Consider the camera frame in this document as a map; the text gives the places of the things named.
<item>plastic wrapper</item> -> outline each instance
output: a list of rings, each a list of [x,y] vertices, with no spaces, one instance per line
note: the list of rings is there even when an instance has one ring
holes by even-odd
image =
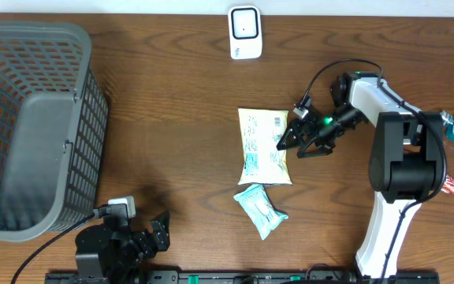
[[[446,181],[442,185],[441,191],[448,194],[454,194],[454,178],[449,174],[446,174]]]
[[[291,185],[286,151],[276,149],[287,125],[287,110],[239,109],[244,167],[238,185]]]
[[[263,240],[284,219],[288,219],[286,214],[274,210],[262,185],[250,186],[245,191],[237,193],[234,196],[234,200],[238,201],[248,216],[250,216]]]

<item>white wall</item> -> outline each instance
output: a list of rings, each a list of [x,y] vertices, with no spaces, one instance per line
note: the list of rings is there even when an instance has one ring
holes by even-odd
[[[454,0],[0,0],[0,12],[226,14],[240,4],[265,15],[454,17]]]

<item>wooden table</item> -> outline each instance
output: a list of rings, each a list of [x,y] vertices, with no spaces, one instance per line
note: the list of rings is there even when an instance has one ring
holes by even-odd
[[[291,110],[321,67],[365,58],[383,64],[390,86],[409,103],[454,114],[454,19],[264,17],[262,57],[239,62],[229,57],[227,16],[0,14],[0,20],[73,22],[90,33],[91,64],[111,104],[98,204],[133,195],[137,229],[170,209],[171,247],[153,263],[185,271],[348,266],[367,231],[374,127],[361,125],[337,141],[333,155],[297,159],[288,152],[294,186],[266,190],[290,218],[261,241],[233,199],[242,190],[238,107]],[[358,69],[371,67],[327,71],[314,86],[316,107],[331,111],[329,84]],[[445,148],[454,177],[454,143],[446,139]],[[51,237],[0,242],[0,283]],[[74,238],[42,252],[19,283],[74,270]],[[454,196],[424,204],[398,267],[435,269],[442,283],[454,283]]]

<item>black power cord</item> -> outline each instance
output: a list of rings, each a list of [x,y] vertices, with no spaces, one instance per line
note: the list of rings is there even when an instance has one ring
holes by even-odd
[[[385,70],[378,63],[372,62],[370,60],[358,59],[358,58],[346,58],[346,59],[337,60],[335,62],[332,62],[332,63],[326,65],[320,71],[318,71],[318,73],[316,73],[316,75],[314,75],[313,79],[309,83],[309,86],[307,86],[306,92],[304,92],[303,98],[300,100],[300,103],[296,104],[296,107],[306,106],[306,103],[309,99],[309,92],[311,91],[311,88],[313,87],[314,82],[323,73],[323,71],[327,70],[328,68],[330,68],[336,64],[345,63],[345,62],[361,62],[361,63],[367,63],[367,64],[371,64],[371,65],[378,67],[380,70],[379,77],[378,77],[378,85],[381,83],[381,79],[383,78],[383,74],[385,73]]]
[[[246,283],[247,281],[250,281],[250,280],[257,280],[257,281],[252,281],[253,284],[259,284],[259,278],[257,276],[250,276],[248,278],[245,278],[243,280],[241,280],[240,284],[243,284],[243,283]]]
[[[296,107],[305,107],[306,106],[306,103],[309,100],[309,93],[311,91],[311,87],[313,87],[314,82],[316,81],[316,79],[318,79],[320,74],[323,73],[323,71],[325,71],[329,67],[332,67],[336,64],[340,64],[340,63],[344,63],[344,62],[362,62],[362,63],[367,63],[367,64],[371,64],[371,65],[378,67],[380,69],[380,74],[378,76],[378,82],[377,82],[378,88],[380,88],[390,99],[392,99],[400,107],[404,108],[405,110],[409,111],[412,115],[414,115],[415,118],[417,118],[419,120],[419,122],[430,131],[432,136],[437,141],[437,146],[439,148],[439,153],[441,155],[441,160],[442,160],[442,177],[441,177],[440,184],[438,186],[434,187],[434,191],[430,195],[422,197],[419,200],[416,200],[415,202],[406,206],[400,212],[399,222],[397,223],[395,232],[393,233],[393,237],[392,237],[392,241],[389,246],[389,250],[386,253],[385,263],[383,264],[383,271],[381,273],[381,277],[376,281],[376,284],[378,284],[378,283],[382,282],[383,279],[385,278],[386,268],[388,267],[388,262],[389,262],[390,256],[392,255],[393,247],[395,246],[395,241],[399,234],[400,228],[402,227],[402,222],[403,222],[404,218],[406,218],[407,211],[418,204],[422,204],[426,201],[433,199],[437,194],[439,194],[442,186],[444,185],[444,183],[446,181],[446,172],[448,169],[448,163],[447,163],[445,148],[443,146],[442,139],[437,134],[437,131],[434,129],[434,127],[432,127],[432,125],[430,125],[430,123],[426,120],[425,116],[421,112],[413,110],[412,108],[410,108],[409,106],[406,105],[405,101],[399,100],[397,97],[395,97],[391,92],[389,92],[385,88],[384,83],[381,82],[381,79],[383,78],[383,74],[385,73],[385,70],[383,69],[383,67],[381,67],[376,62],[372,62],[370,60],[365,60],[365,59],[358,59],[358,58],[346,58],[346,59],[341,59],[341,60],[338,60],[338,61],[335,61],[335,62],[332,62],[332,63],[326,65],[320,71],[318,71],[318,73],[316,73],[316,75],[314,75],[313,79],[311,80],[309,86],[306,89],[306,92],[304,93],[303,98],[301,99],[300,103],[298,103],[296,105]]]
[[[81,219],[80,221],[74,223],[73,225],[71,225],[68,229],[64,230],[64,232],[60,233],[59,235],[53,237],[52,239],[50,239],[48,242],[46,242],[45,244],[43,244],[41,247],[39,247],[38,249],[36,249],[35,252],[33,252],[22,264],[21,266],[19,267],[19,269],[17,269],[17,271],[15,272],[15,275],[13,276],[12,278],[12,282],[11,284],[15,284],[15,282],[17,282],[17,278],[19,277],[20,273],[24,270],[24,268],[31,262],[31,260],[33,258],[35,258],[41,251],[43,251],[44,249],[47,248],[47,246],[49,245],[52,245],[56,240],[60,239],[61,237],[63,237],[65,234],[71,232],[72,230],[74,230],[75,228],[77,228],[79,225],[85,223],[86,221],[88,221],[89,219],[92,219],[94,218],[94,213],[90,214],[89,216]]]

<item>laundry basket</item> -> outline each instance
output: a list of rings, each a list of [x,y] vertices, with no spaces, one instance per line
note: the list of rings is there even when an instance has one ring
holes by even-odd
[[[0,22],[0,241],[92,213],[108,107],[90,57],[76,25]]]

